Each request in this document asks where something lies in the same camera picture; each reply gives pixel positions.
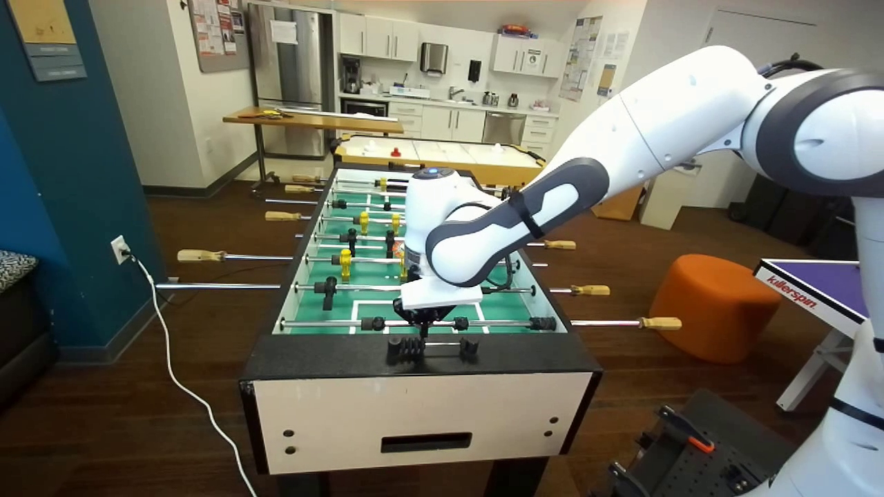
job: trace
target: ceiling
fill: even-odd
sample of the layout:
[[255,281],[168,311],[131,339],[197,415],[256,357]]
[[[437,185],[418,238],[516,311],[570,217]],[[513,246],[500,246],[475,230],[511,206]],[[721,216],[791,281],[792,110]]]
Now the ceiling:
[[585,7],[589,0],[316,0],[324,7],[339,7],[372,17],[400,17],[428,24],[497,29],[504,23],[529,23],[538,34],[560,34]]

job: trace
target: kitchen counter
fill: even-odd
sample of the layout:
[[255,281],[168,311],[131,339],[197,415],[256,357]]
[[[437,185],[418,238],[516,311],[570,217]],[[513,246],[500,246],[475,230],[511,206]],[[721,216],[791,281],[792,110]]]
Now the kitchen counter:
[[377,103],[414,103],[414,105],[428,105],[428,107],[473,107],[483,114],[519,114],[519,116],[559,116],[552,110],[529,110],[529,107],[488,107],[488,105],[471,105],[471,103],[455,103],[455,99],[419,99],[419,97],[390,97],[390,94],[337,94],[339,99],[377,99]]

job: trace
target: wall outlet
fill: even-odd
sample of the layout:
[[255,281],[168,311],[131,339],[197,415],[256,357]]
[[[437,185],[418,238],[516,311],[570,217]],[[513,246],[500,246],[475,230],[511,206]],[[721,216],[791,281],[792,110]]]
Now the wall outlet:
[[128,238],[122,238],[122,234],[110,238],[110,250],[114,250],[116,266],[122,266],[134,257],[134,248],[131,248]]

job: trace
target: blue wall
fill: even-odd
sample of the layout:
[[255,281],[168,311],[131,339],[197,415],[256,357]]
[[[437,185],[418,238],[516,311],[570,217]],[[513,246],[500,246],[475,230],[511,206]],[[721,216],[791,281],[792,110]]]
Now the blue wall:
[[124,234],[156,272],[158,248],[89,0],[66,12],[89,78],[37,83],[0,2],[0,248],[42,260],[38,296],[60,350],[103,350],[150,303],[110,238]]

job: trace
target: wooden floor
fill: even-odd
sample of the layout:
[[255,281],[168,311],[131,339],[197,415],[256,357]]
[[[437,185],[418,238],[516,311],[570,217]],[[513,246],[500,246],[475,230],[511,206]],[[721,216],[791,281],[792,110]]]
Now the wooden floor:
[[[290,255],[294,224],[265,224],[265,205],[248,185],[230,185],[215,198],[150,197],[165,272],[183,281],[279,281],[284,266],[185,268],[185,246]],[[549,238],[574,238],[581,250],[541,255],[552,268],[544,285],[605,281],[611,299],[560,299],[566,318],[640,318],[663,270],[676,255],[707,250],[754,266],[759,257],[803,257],[716,210],[686,210],[672,232],[582,216]],[[279,481],[255,475],[243,428],[237,376],[261,335],[267,332],[267,292],[178,292],[165,303],[180,379],[219,409],[219,422],[237,438],[261,495],[279,495]],[[605,467],[629,462],[635,435],[656,422],[660,404],[682,406],[696,388],[712,388],[777,433],[802,442],[824,415],[838,376],[797,415],[773,401],[809,357],[824,329],[781,306],[745,365],[704,365],[674,350],[656,332],[577,329],[605,379],[592,401],[570,456],[549,464],[541,495],[577,495],[605,485]],[[334,495],[479,495],[486,464],[435,468],[353,473]],[[53,366],[17,404],[0,411],[0,495],[245,495],[227,444],[204,411],[165,379],[164,336],[151,322],[107,366]]]

